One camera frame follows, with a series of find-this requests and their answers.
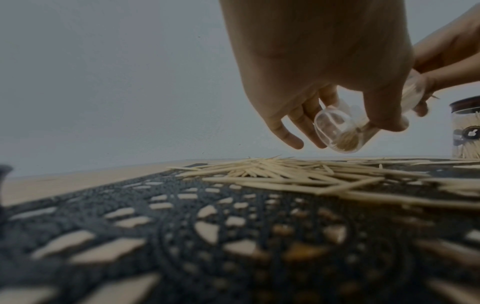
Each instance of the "jar lid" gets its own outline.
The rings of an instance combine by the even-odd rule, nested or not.
[[[475,97],[470,97],[470,98],[462,99],[459,101],[455,101],[454,103],[450,104],[450,107],[451,107],[452,113],[456,111],[461,111],[461,110],[480,108],[480,96],[475,96]]]

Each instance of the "dark object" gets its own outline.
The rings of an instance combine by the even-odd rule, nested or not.
[[[429,171],[437,177],[478,177],[476,170],[447,165],[384,168]],[[465,239],[466,233],[480,230],[480,216],[475,212],[372,206],[333,197],[247,187],[235,190],[228,184],[216,185],[220,190],[216,193],[206,191],[214,188],[211,183],[179,180],[176,174],[168,171],[6,208],[9,220],[3,225],[6,233],[0,237],[0,290],[51,286],[58,294],[49,303],[78,303],[112,281],[158,273],[160,281],[142,303],[440,304],[445,301],[429,289],[429,279],[480,284],[475,267],[415,245],[418,239],[440,238],[480,250],[478,243]],[[403,180],[368,190],[476,200]],[[179,193],[195,193],[198,198],[180,199]],[[255,198],[245,197],[253,193]],[[277,203],[266,203],[271,194],[276,194]],[[152,209],[151,204],[166,202],[152,201],[159,195],[165,195],[171,208]],[[229,197],[232,203],[218,204]],[[239,208],[236,202],[247,202],[248,207]],[[198,211],[208,205],[216,213],[198,219]],[[105,218],[105,214],[128,207],[135,213]],[[115,226],[118,220],[137,216],[146,216],[150,222],[134,228]],[[230,216],[246,222],[239,227],[227,226]],[[195,229],[199,220],[218,225],[217,244],[199,237]],[[346,238],[337,242],[339,227],[345,228]],[[79,230],[89,231],[95,238],[32,258],[32,252],[50,241]],[[80,252],[119,238],[141,238],[145,244],[114,261],[69,262]],[[223,249],[227,243],[245,239],[255,242],[263,254],[245,257]],[[307,246],[297,246],[294,252],[296,243]],[[289,260],[295,262],[286,261],[287,251]]]
[[[463,110],[480,108],[480,96],[474,96],[474,97],[462,99],[459,101],[455,101],[454,103],[450,104],[450,107],[451,107],[452,113],[463,111]]]
[[[10,166],[0,165],[0,234],[1,234],[2,223],[5,219],[4,207],[2,205],[2,186],[5,178],[7,177],[7,174],[9,174],[12,170],[13,169]]]

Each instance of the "gray wall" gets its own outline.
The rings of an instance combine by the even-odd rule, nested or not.
[[[406,3],[417,42],[476,1]],[[310,143],[294,151],[266,129],[243,93],[217,1],[2,0],[0,38],[0,162],[16,176],[335,156]],[[356,156],[449,155],[448,104],[479,94],[479,84],[439,93],[428,117]]]

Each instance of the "white wall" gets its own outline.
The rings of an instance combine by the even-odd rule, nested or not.
[[[476,1],[406,3],[417,42]],[[335,156],[310,143],[294,151],[263,125],[243,93],[217,1],[2,0],[0,37],[0,162],[15,176]],[[439,93],[428,117],[356,155],[449,155],[448,104],[473,95],[479,84]]]

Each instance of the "human hand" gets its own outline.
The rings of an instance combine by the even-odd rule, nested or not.
[[[403,131],[400,101],[413,65],[403,0],[220,0],[246,95],[269,129],[304,146],[290,120],[319,148],[313,125],[338,100],[337,85],[363,92],[377,127]]]
[[[414,69],[425,80],[425,96],[415,107],[423,117],[435,91],[480,81],[480,4],[414,46]]]

